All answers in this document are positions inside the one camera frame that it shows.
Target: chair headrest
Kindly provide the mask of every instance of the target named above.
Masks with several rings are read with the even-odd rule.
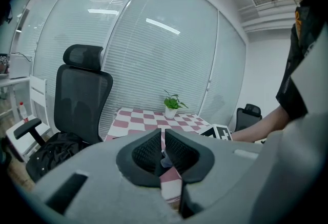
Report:
[[[244,110],[242,111],[245,114],[260,117],[261,109],[255,105],[247,104]]]
[[[101,46],[72,45],[66,49],[63,60],[66,65],[100,71]]]

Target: black and white marker board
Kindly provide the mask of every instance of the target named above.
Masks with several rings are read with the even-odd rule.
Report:
[[[206,128],[200,129],[198,134],[223,140],[232,140],[228,127],[222,125],[210,125]]]

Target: office chair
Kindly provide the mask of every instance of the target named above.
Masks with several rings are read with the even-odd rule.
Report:
[[[248,128],[261,119],[261,109],[255,105],[247,104],[245,108],[238,108],[235,132]]]
[[[112,89],[113,78],[101,72],[102,47],[73,45],[63,55],[56,79],[54,123],[60,133],[45,142],[35,127],[36,118],[14,131],[16,139],[30,133],[41,146],[26,164],[33,181],[82,149],[102,141],[98,135],[101,112]]]

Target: gray plastic surface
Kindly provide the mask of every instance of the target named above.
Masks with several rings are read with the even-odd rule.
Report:
[[[258,158],[236,185],[186,222],[278,222],[322,170],[328,150],[327,121],[328,114],[308,115],[283,131],[271,133]]]
[[[257,144],[182,133],[215,155],[205,179],[187,185],[191,201],[205,209],[186,220],[169,207],[159,189],[132,185],[116,166],[118,151],[147,132],[83,150],[42,178],[34,194],[46,201],[81,170],[89,178],[65,213],[80,223],[276,223],[320,174],[328,150],[327,121],[328,114],[294,121],[284,131],[270,134],[262,149]],[[234,149],[260,153],[256,159],[239,158]]]
[[[135,186],[116,165],[118,151],[145,135],[121,137],[92,145],[45,175],[33,193],[48,198],[75,172],[88,176],[67,208],[65,216],[80,223],[174,223],[181,220],[161,190]]]
[[[222,198],[254,163],[255,159],[245,158],[235,154],[234,151],[245,150],[259,154],[262,149],[262,145],[259,144],[221,140],[179,130],[173,131],[209,148],[215,156],[214,165],[205,179],[202,182],[187,185],[191,201],[203,208],[208,208]]]

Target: bottle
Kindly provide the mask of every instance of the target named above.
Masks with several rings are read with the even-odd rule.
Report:
[[[22,118],[23,118],[23,120],[24,120],[24,123],[28,122],[29,119],[28,119],[28,117],[27,117],[26,108],[24,107],[23,102],[20,102],[20,103],[19,103],[19,112],[20,112],[20,115],[22,116]]]

